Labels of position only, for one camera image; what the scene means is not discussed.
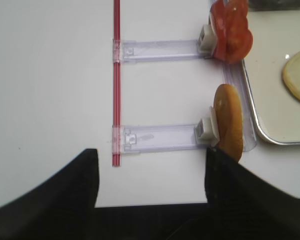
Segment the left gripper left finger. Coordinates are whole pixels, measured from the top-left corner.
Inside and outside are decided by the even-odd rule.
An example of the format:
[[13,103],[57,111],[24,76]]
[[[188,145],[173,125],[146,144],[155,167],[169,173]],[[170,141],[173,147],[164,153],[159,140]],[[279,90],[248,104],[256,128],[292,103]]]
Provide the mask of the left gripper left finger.
[[0,207],[0,240],[88,240],[99,191],[96,149],[85,149],[47,181]]

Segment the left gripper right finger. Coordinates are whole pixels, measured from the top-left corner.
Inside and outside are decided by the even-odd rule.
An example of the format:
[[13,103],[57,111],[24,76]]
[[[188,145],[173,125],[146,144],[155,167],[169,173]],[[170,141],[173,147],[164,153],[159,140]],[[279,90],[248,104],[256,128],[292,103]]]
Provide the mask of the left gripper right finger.
[[244,168],[217,147],[206,150],[204,187],[217,240],[300,240],[300,199]]

